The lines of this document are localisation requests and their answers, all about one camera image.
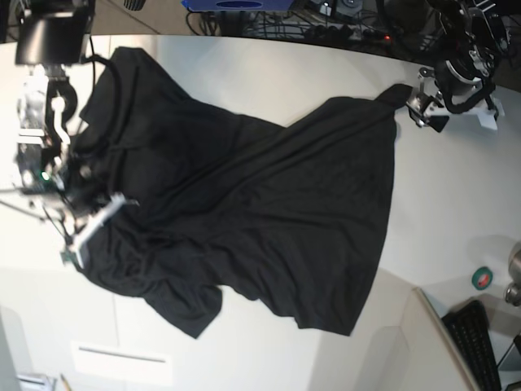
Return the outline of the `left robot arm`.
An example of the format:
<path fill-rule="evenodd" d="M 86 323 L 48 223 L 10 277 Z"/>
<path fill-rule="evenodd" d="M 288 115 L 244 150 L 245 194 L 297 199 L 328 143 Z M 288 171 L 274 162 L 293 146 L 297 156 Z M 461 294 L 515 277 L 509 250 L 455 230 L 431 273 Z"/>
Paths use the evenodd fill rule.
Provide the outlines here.
<path fill-rule="evenodd" d="M 452 116 L 475 116 L 483 128 L 496 131 L 505 112 L 493 97 L 493 78 L 501 62 L 511 59 L 499 1 L 433 1 L 431 7 L 443 31 L 441 53 L 433 67 L 418 71 L 419 86 L 406 103 L 410 118 L 439 133 Z"/>

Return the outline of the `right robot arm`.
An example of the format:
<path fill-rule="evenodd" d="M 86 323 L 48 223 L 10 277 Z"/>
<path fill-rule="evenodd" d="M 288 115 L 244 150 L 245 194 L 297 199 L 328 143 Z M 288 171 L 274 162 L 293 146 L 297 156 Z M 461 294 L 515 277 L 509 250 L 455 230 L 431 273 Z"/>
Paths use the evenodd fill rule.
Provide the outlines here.
<path fill-rule="evenodd" d="M 94 178 L 89 162 L 105 152 L 116 125 L 90 144 L 68 131 L 78 108 L 77 93 L 67 74 L 77 64 L 103 64 L 112 74 L 115 101 L 120 102 L 120 77 L 110 62 L 85 53 L 91 39 L 94 1 L 22 1 L 18 8 L 19 40 L 15 64 L 27 68 L 17 101 L 15 165 L 20 193 L 53 209 L 61 217 L 102 224 L 124 197 L 112 195 Z"/>

